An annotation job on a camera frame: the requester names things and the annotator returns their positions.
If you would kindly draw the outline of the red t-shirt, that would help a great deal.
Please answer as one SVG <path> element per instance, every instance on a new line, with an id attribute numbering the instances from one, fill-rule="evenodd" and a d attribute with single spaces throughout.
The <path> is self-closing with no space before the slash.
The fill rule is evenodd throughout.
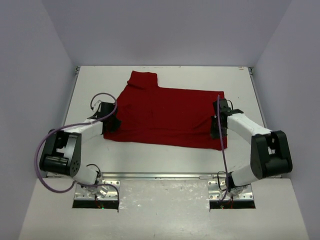
<path id="1" fill-rule="evenodd" d="M 164 88 L 151 72 L 132 71 L 117 98 L 120 127 L 106 140 L 221 150 L 212 139 L 213 102 L 222 91 Z"/>

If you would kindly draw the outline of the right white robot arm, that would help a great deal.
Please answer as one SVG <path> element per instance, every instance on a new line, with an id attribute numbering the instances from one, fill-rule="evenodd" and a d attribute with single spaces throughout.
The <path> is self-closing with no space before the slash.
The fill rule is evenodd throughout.
<path id="1" fill-rule="evenodd" d="M 249 119 L 242 110 L 234 109 L 225 98 L 213 102 L 214 116 L 211 117 L 210 135 L 217 139 L 223 152 L 226 191 L 245 187 L 258 180 L 288 174 L 293 163 L 286 134 L 272 131 Z M 228 172 L 226 156 L 227 144 L 224 138 L 228 130 L 242 137 L 250 144 L 249 164 Z"/>

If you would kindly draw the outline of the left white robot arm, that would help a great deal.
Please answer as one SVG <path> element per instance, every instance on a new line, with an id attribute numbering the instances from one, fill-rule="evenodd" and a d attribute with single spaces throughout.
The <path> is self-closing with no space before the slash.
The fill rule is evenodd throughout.
<path id="1" fill-rule="evenodd" d="M 38 169 L 68 176 L 85 187 L 98 185 L 101 174 L 82 163 L 82 145 L 120 127 L 117 108 L 116 103 L 100 102 L 95 113 L 84 122 L 51 130 L 43 143 Z"/>

